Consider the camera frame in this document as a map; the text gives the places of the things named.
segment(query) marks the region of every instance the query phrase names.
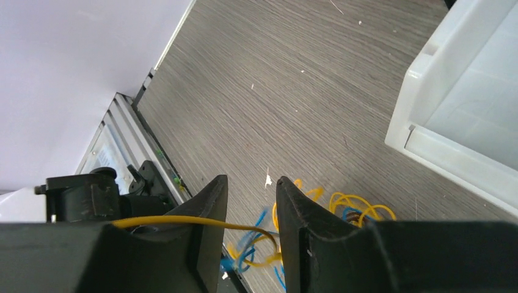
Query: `white backdrop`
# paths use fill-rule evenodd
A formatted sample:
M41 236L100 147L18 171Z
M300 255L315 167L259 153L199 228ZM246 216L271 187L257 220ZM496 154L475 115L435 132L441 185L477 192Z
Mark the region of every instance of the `white backdrop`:
M0 189L72 175L193 0L0 0Z

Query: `gray wood grain surface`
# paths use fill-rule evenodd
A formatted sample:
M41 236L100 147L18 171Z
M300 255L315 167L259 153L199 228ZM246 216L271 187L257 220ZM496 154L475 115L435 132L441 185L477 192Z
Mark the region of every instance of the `gray wood grain surface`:
M399 219L512 220L384 144L405 71L446 12L441 0L197 0L139 109L193 192L228 174L229 222L273 204L267 170L323 186L321 203L359 194ZM244 275L257 293L281 290L271 269Z

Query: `white container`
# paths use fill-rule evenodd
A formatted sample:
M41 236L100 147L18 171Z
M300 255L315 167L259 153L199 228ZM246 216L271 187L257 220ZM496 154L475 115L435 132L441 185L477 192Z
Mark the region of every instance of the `white container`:
M385 143L518 216L518 0L458 0L407 70Z

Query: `white plastic bin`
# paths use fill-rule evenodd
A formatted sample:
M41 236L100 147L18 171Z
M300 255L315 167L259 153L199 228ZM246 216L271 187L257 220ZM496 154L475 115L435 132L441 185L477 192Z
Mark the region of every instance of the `white plastic bin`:
M407 70L386 144L518 216L518 0L458 0Z

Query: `metal frame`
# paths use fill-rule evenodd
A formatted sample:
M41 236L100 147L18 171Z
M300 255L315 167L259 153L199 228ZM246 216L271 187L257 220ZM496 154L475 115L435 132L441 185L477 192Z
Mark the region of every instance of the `metal frame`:
M76 171L76 174L82 170L86 163L88 154L93 150L101 130L104 127L109 127L118 144L120 152L128 161L127 163L133 164L138 168L146 160L153 161L160 172L160 175L164 178L168 188L171 190L175 201L178 204L184 203L191 196L187 192L181 191L178 184L175 183L174 177L177 177L178 174L174 172L174 169L164 157L157 154L157 151L161 151L160 147L157 146L151 135L145 130L144 126L139 121L136 113L131 107L131 103L132 100L130 98L119 93L115 95L115 98L104 115L104 118L99 125L97 132L95 133L94 138Z

